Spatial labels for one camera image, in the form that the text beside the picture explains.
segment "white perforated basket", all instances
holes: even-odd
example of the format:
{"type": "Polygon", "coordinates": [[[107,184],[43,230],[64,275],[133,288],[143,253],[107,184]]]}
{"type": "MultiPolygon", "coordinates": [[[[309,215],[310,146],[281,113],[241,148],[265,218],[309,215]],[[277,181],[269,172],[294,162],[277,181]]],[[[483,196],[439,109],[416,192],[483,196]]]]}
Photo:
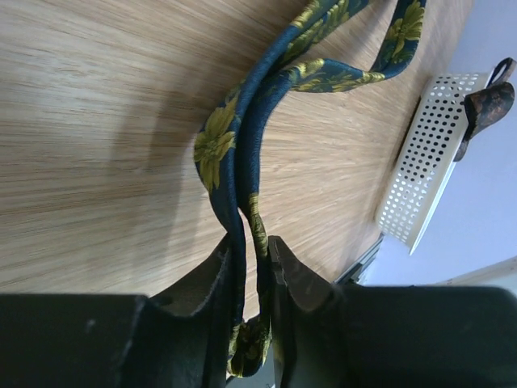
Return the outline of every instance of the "white perforated basket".
{"type": "Polygon", "coordinates": [[[376,221],[410,248],[420,242],[456,165],[468,121],[463,101],[483,89],[484,74],[443,74],[429,81],[407,133],[376,221]]]}

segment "blue floral necktie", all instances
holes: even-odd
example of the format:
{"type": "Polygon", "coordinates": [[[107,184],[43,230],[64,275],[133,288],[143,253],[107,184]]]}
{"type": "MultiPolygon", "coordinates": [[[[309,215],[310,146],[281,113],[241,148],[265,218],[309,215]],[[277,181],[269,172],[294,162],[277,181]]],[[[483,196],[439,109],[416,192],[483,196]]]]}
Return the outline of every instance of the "blue floral necktie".
{"type": "Polygon", "coordinates": [[[332,59],[291,65],[368,0],[313,0],[216,108],[200,130],[194,149],[197,171],[213,211],[231,238],[238,297],[229,345],[228,371],[249,376],[262,365],[271,340],[270,270],[267,234],[259,215],[260,147],[267,119],[288,91],[349,91],[401,73],[416,51],[425,0],[399,0],[380,52],[369,71],[332,59]],[[257,256],[259,315],[242,319],[246,282],[246,239],[241,210],[250,224],[257,256]]]}

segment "necktie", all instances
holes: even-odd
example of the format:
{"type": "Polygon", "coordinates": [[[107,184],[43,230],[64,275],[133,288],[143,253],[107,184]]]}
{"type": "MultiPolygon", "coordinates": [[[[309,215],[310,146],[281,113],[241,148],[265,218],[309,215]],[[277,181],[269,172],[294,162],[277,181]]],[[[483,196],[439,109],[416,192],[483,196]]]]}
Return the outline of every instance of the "necktie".
{"type": "Polygon", "coordinates": [[[288,91],[349,91],[401,73],[422,32],[425,0],[399,0],[379,54],[369,71],[332,59],[292,63],[336,27],[361,11],[368,0],[313,0],[273,42],[247,76],[212,112],[200,130],[194,161],[212,208],[231,239],[237,273],[228,371],[249,376],[262,365],[271,339],[271,260],[259,215],[260,147],[267,119],[288,91]],[[241,210],[253,235],[260,312],[244,322],[246,239],[241,210]]]}

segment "black plastic part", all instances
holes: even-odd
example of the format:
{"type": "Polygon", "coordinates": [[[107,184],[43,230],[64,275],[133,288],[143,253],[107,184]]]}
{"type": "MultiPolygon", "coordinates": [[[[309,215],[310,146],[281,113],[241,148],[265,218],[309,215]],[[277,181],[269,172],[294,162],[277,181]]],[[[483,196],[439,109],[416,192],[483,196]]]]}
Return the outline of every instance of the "black plastic part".
{"type": "Polygon", "coordinates": [[[517,300],[506,290],[337,288],[269,241],[277,388],[517,386],[517,300]]]}
{"type": "Polygon", "coordinates": [[[224,387],[235,305],[230,253],[224,238],[155,301],[0,296],[0,387],[224,387]]]}

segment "wooden table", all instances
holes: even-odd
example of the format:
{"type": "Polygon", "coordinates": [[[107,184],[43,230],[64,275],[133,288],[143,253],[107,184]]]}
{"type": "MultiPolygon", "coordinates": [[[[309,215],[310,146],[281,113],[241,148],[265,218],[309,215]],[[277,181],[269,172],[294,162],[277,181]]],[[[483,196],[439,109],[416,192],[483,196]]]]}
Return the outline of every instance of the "wooden table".
{"type": "MultiPolygon", "coordinates": [[[[307,57],[368,68],[395,0],[307,57]]],[[[3,0],[0,291],[156,293],[224,231],[192,162],[196,132],[304,0],[3,0]]],[[[292,92],[267,126],[262,215],[332,280],[379,235],[373,214],[420,90],[472,0],[428,2],[410,68],[346,94],[292,92]]],[[[249,257],[247,313],[254,302],[249,257]]]]}

